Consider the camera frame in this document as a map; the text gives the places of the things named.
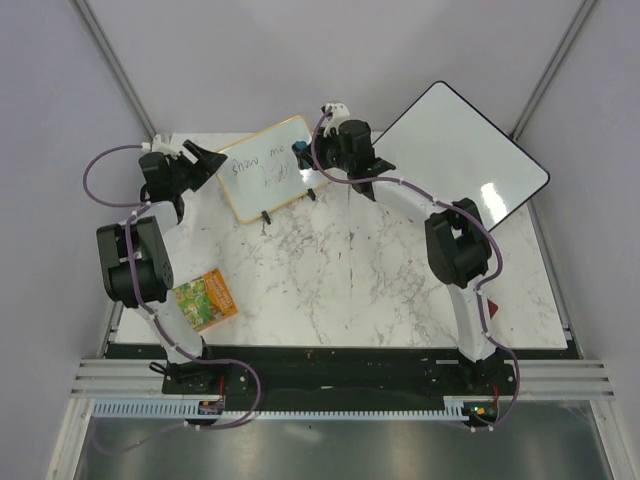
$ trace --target whiteboard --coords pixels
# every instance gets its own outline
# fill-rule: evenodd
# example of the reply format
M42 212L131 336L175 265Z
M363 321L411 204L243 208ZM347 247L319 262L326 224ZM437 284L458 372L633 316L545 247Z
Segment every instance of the whiteboard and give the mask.
M319 172L299 170L291 145L311 142L302 116L285 120L220 150L227 160L218 179L236 217L248 223L328 183Z
M492 229L549 173L444 82L433 84L374 143L376 155L446 202L465 197Z

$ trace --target colorful book cover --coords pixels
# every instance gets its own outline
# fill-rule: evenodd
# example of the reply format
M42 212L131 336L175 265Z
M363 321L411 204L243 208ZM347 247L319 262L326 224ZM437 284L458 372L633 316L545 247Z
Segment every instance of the colorful book cover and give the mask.
M197 332L238 313L218 269L173 289L178 305Z

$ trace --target gray wall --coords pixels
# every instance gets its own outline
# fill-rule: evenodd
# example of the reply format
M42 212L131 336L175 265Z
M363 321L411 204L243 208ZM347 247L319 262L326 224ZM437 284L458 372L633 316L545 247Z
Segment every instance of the gray wall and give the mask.
M601 2L523 145L578 339L606 361L640 452L640 3Z
M0 478L32 480L46 472L78 360L98 345L107 299L95 229L125 214L85 198L82 171L143 137L66 0L1 10ZM135 198L135 160L105 160L96 191Z
M376 130L446 80L514 126L580 0L88 0L165 132L345 102Z

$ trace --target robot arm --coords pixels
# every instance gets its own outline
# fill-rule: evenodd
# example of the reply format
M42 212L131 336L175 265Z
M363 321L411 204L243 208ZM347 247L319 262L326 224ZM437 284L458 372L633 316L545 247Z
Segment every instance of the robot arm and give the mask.
M196 358L203 355L206 345L191 328L173 295L173 271L162 237L182 221L182 193L187 189L198 190L227 158L204 150L188 140L183 145L197 158L195 164L181 153L155 146L153 151L147 151L139 160L146 180L140 200L149 202L151 206L131 225L131 240L140 294L155 314L141 308L136 299L124 222L106 225L97 231L102 278L107 294L112 300L121 301L126 307L135 309L149 323L166 350L170 365L181 365L190 360L172 348L165 335Z
M393 207L415 223L423 223L429 266L436 277L447 285L458 325L458 347L472 362L484 360L495 352L495 346L482 331L480 310L489 318L486 298L479 305L476 285L488 270L491 248L482 233L462 215L434 205L418 192L402 185L396 167L375 156L371 128L366 122L353 120L343 104L327 104L331 116L316 138L316 159L322 169L338 168L347 173L353 189L372 201ZM292 146L300 169L317 167L311 145L298 142ZM384 176L399 179L362 182L363 179ZM468 199L454 202L481 221L475 203Z

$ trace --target marble table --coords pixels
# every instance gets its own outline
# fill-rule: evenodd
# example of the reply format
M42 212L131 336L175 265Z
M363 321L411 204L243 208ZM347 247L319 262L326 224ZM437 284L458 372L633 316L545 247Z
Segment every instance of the marble table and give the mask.
M218 150L248 134L174 134ZM240 313L202 332L209 344L455 347L447 290L427 264L422 225L330 184L262 220L240 224L217 180L184 195L182 224L165 236L179 285L219 268ZM485 291L490 328L514 348L566 348L526 206L493 234L503 274ZM490 269L495 268L495 258ZM158 343L125 309L117 342Z

